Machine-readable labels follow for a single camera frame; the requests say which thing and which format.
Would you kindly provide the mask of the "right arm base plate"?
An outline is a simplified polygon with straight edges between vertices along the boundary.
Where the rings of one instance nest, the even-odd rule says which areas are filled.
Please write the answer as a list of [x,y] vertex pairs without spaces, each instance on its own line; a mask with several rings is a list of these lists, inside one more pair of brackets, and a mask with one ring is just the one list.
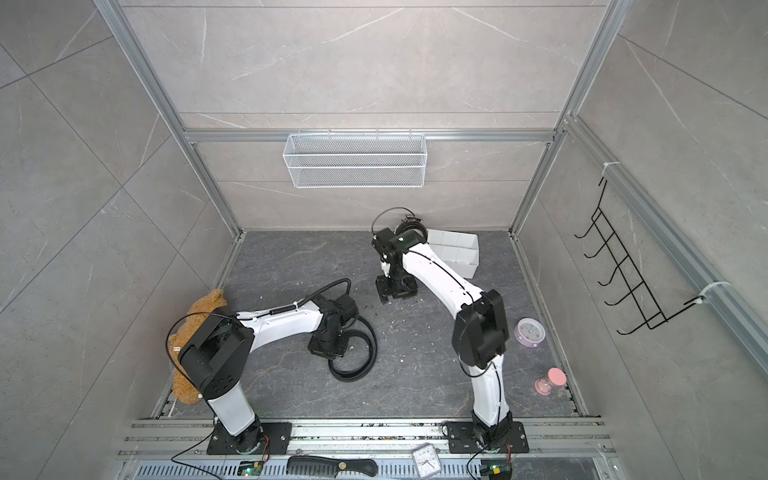
[[529,453],[524,426],[518,421],[504,421],[498,427],[486,429],[480,422],[448,421],[442,424],[449,452],[464,453]]

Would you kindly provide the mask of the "curled black belt with buckle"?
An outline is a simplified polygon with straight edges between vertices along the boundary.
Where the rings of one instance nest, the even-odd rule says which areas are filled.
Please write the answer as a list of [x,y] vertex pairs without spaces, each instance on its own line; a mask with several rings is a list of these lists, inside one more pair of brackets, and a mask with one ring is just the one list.
[[340,352],[327,361],[331,376],[344,383],[363,379],[378,358],[379,342],[372,324],[362,316],[356,327],[344,329],[336,342]]

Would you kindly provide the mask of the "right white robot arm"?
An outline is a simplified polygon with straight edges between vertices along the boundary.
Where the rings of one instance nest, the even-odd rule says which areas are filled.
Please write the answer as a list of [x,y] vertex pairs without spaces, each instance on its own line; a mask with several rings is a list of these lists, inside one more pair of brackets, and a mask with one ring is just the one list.
[[415,230],[382,229],[372,246],[383,271],[375,281],[381,302],[413,297],[423,285],[453,316],[451,345],[472,382],[476,427],[493,433],[511,422],[502,374],[510,334],[501,295],[462,277]]

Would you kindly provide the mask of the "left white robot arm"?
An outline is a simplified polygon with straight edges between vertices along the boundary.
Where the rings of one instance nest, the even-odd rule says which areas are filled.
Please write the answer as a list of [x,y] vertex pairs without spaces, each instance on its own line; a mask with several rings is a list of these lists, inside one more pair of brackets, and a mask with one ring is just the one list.
[[[375,333],[351,296],[328,299],[317,294],[271,310],[209,313],[180,347],[178,365],[224,431],[232,438],[241,437],[260,426],[241,382],[250,356],[263,346],[300,334],[310,336],[309,352],[326,359],[330,373],[341,382],[362,379],[375,364]],[[366,344],[367,360],[354,370],[336,368],[334,361],[344,357],[354,338]]]

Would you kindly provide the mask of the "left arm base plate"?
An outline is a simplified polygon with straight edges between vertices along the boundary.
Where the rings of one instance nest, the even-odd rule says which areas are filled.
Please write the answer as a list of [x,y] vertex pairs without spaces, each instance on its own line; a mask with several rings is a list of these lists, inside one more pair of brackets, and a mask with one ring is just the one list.
[[290,422],[256,422],[237,436],[231,435],[222,423],[214,426],[207,446],[208,455],[283,455],[291,440]]

